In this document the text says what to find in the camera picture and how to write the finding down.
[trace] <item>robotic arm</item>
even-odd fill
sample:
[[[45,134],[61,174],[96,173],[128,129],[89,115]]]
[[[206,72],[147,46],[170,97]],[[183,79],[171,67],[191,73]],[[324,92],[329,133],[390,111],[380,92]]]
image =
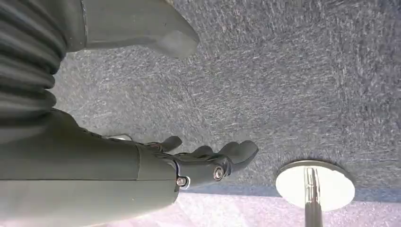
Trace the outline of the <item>robotic arm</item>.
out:
[[[197,34],[164,0],[0,0],[0,225],[87,226],[172,204],[180,190],[222,180],[258,152],[171,155],[170,137],[142,144],[80,128],[47,89],[66,52],[144,45],[193,53]]]

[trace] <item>metal screw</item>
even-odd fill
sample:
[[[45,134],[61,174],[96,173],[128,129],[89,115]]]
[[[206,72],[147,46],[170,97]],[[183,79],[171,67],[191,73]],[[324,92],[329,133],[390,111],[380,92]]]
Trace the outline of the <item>metal screw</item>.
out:
[[[177,178],[177,185],[178,186],[185,186],[187,184],[187,178],[185,177],[178,177]]]
[[[224,176],[224,169],[223,169],[223,167],[217,166],[217,167],[214,169],[214,172],[213,172],[213,177],[214,177],[214,179],[215,179],[216,181],[221,181],[221,179],[223,179],[223,176]]]

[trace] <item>screw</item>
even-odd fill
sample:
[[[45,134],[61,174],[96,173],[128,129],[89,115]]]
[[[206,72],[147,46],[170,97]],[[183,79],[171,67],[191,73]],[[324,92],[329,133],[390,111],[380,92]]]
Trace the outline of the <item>screw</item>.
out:
[[[187,184],[187,178],[185,177],[178,177],[177,178],[177,185],[178,186],[185,186]]]
[[[214,179],[216,181],[221,181],[221,179],[223,179],[223,176],[224,176],[224,169],[221,166],[217,166],[213,172]]]

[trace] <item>metal pole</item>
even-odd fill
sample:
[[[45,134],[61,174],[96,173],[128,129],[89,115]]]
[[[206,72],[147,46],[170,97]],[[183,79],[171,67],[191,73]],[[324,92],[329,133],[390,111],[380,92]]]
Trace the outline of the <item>metal pole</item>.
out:
[[[305,180],[305,226],[323,227],[322,208],[320,206],[320,184],[317,171],[306,167]]]

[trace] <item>gray carpet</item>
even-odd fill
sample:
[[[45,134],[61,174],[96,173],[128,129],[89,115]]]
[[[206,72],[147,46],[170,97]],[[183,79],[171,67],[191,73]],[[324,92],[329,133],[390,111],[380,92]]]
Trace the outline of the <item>gray carpet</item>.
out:
[[[361,200],[401,202],[400,1],[175,6],[200,35],[196,55],[174,60],[141,47],[70,53],[56,75],[57,107],[102,134],[178,135],[180,151],[254,140],[256,160],[209,188],[217,193],[276,195],[283,164],[316,158],[349,171]]]

